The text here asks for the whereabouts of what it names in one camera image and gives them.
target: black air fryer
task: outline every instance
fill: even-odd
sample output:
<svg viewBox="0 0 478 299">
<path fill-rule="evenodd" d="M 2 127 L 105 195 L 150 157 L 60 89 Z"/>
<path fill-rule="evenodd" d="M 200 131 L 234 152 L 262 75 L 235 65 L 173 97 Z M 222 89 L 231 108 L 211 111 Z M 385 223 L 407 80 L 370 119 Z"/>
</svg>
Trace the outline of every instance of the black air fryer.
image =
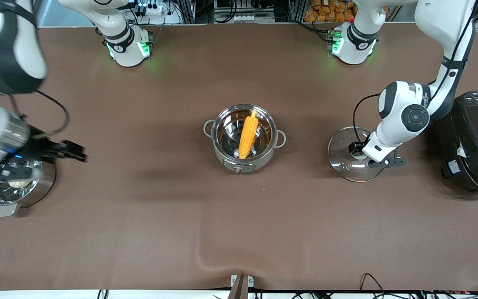
<svg viewBox="0 0 478 299">
<path fill-rule="evenodd" d="M 478 91 L 455 99 L 451 112 L 434 122 L 434 134 L 442 158 L 442 176 L 478 191 Z"/>
</svg>

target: pot handle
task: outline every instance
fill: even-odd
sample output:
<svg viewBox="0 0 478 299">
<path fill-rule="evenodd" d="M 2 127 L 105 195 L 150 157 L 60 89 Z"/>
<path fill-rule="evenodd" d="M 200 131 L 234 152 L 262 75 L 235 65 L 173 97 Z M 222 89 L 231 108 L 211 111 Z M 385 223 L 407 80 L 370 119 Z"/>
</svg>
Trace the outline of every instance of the pot handle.
<svg viewBox="0 0 478 299">
<path fill-rule="evenodd" d="M 202 130 L 204 131 L 204 135 L 208 136 L 210 139 L 211 139 L 211 135 L 208 134 L 205 129 L 206 129 L 207 125 L 209 125 L 210 123 L 214 123 L 214 122 L 215 122 L 214 119 L 210 119 L 209 121 L 205 122 L 204 127 L 202 128 Z"/>
<path fill-rule="evenodd" d="M 274 147 L 274 148 L 276 148 L 276 149 L 277 149 L 277 148 L 280 148 L 280 147 L 282 147 L 282 146 L 284 146 L 284 145 L 285 145 L 285 142 L 287 142 L 287 136 L 285 135 L 285 133 L 283 133 L 283 131 L 280 131 L 280 130 L 277 130 L 277 131 L 278 131 L 278 134 L 281 134 L 281 136 L 283 136 L 283 142 L 282 142 L 282 144 L 280 144 L 280 145 L 276 145 L 276 146 Z"/>
<path fill-rule="evenodd" d="M 10 206 L 0 206 L 0 217 L 12 216 L 20 207 L 21 203 L 11 204 Z"/>
</svg>

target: table surface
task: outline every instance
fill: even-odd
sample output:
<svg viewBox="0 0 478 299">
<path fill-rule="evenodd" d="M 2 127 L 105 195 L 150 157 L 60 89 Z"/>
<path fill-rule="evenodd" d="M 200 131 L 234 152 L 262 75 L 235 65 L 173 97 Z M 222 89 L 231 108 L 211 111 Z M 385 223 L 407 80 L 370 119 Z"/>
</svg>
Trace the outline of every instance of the table surface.
<svg viewBox="0 0 478 299">
<path fill-rule="evenodd" d="M 408 165 L 365 184 L 327 163 L 358 100 L 436 77 L 441 46 L 415 25 L 380 37 L 348 66 L 298 25 L 165 27 L 151 61 L 121 68 L 92 28 L 41 29 L 42 90 L 72 117 L 55 140 L 89 161 L 59 161 L 48 197 L 0 218 L 0 289 L 218 288 L 237 273 L 264 289 L 357 289 L 365 272 L 385 289 L 478 289 L 478 194 L 441 179 L 430 134 L 400 147 Z M 473 89 L 478 34 L 457 94 Z M 17 99 L 41 129 L 63 119 L 39 95 Z M 225 169 L 202 133 L 238 103 L 287 134 L 252 174 Z M 377 125 L 376 103 L 358 125 Z"/>
</svg>

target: yellow corn toy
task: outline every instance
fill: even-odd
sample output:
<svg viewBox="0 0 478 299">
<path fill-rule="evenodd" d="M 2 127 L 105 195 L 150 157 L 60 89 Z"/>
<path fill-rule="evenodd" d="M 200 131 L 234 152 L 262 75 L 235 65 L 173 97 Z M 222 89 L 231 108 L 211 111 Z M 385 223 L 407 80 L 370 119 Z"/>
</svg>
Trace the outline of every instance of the yellow corn toy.
<svg viewBox="0 0 478 299">
<path fill-rule="evenodd" d="M 256 131 L 258 130 L 259 120 L 256 118 L 256 110 L 252 111 L 249 117 L 246 117 L 241 132 L 241 140 L 239 141 L 239 159 L 246 159 L 250 154 L 254 139 L 256 138 Z"/>
</svg>

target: white sticker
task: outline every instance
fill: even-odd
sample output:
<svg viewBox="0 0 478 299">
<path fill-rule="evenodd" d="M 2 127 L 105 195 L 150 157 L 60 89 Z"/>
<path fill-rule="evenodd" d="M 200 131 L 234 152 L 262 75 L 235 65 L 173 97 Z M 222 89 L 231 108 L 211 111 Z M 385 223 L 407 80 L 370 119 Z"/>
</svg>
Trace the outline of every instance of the white sticker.
<svg viewBox="0 0 478 299">
<path fill-rule="evenodd" d="M 449 166 L 449 170 L 451 174 L 456 174 L 457 172 L 461 172 L 461 168 L 458 166 L 457 160 L 448 162 L 447 165 Z"/>
</svg>

